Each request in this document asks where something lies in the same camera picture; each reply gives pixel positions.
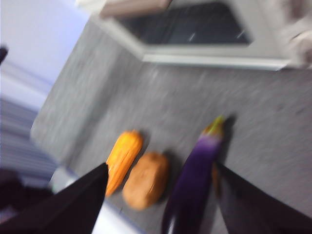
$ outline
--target striped curtain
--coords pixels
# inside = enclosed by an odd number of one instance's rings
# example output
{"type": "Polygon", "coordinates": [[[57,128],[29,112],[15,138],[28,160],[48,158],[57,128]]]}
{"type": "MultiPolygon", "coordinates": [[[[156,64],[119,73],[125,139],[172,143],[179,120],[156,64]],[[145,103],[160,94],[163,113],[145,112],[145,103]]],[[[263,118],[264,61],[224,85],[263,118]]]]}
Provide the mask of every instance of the striped curtain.
{"type": "Polygon", "coordinates": [[[17,171],[29,186],[46,186],[57,164],[30,140],[37,113],[3,98],[0,104],[0,166],[17,171]]]}

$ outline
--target brown potato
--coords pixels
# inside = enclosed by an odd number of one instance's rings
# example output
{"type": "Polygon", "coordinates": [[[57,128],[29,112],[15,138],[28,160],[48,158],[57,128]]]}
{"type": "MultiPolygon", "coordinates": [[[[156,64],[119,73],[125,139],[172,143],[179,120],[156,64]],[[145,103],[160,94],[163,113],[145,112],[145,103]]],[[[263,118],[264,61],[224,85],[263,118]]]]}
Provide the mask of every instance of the brown potato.
{"type": "Polygon", "coordinates": [[[124,200],[135,210],[151,206],[164,192],[168,175],[169,162],[164,155],[155,152],[144,154],[123,187],[124,200]]]}

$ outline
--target gray carpet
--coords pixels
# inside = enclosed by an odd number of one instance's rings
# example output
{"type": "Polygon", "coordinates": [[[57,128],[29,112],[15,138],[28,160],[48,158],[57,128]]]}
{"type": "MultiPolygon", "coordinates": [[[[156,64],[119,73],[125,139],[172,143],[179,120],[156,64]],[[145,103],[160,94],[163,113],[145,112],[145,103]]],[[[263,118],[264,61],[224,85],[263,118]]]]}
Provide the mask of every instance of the gray carpet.
{"type": "MultiPolygon", "coordinates": [[[[172,176],[164,197],[142,212],[121,188],[109,201],[147,233],[159,233],[168,192],[201,130],[236,115],[224,164],[269,195],[312,217],[312,71],[279,72],[142,63],[93,23],[37,116],[32,138],[83,175],[104,162],[125,130],[144,149],[166,152],[172,176]]],[[[201,233],[226,233],[211,194],[201,233]]]]}

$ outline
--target eggplant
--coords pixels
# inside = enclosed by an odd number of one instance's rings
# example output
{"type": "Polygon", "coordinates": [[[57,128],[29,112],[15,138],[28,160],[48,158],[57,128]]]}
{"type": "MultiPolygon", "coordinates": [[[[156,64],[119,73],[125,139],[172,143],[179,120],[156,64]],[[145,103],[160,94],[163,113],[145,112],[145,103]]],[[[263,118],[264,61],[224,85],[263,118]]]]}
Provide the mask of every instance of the eggplant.
{"type": "Polygon", "coordinates": [[[186,159],[168,199],[162,234],[196,234],[199,231],[212,182],[212,165],[223,139],[222,117],[201,133],[186,159]]]}

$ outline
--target dark object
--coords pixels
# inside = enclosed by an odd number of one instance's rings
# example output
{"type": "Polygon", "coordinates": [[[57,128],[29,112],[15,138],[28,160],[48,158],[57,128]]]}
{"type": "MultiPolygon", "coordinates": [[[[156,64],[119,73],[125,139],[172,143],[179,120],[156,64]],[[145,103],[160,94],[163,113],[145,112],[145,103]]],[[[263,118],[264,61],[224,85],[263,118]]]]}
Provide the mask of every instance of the dark object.
{"type": "Polygon", "coordinates": [[[24,186],[18,174],[7,169],[0,169],[0,194],[0,210],[11,206],[17,211],[22,211],[53,195],[48,189],[24,186]]]}
{"type": "Polygon", "coordinates": [[[0,65],[8,54],[8,49],[6,47],[0,47],[0,65]]]}
{"type": "Polygon", "coordinates": [[[311,234],[312,219],[217,163],[217,199],[229,234],[311,234]]]}
{"type": "Polygon", "coordinates": [[[119,22],[146,44],[250,44],[223,3],[185,6],[119,22]]]}
{"type": "Polygon", "coordinates": [[[104,201],[105,163],[58,194],[0,225],[1,234],[90,234],[104,201]]]}

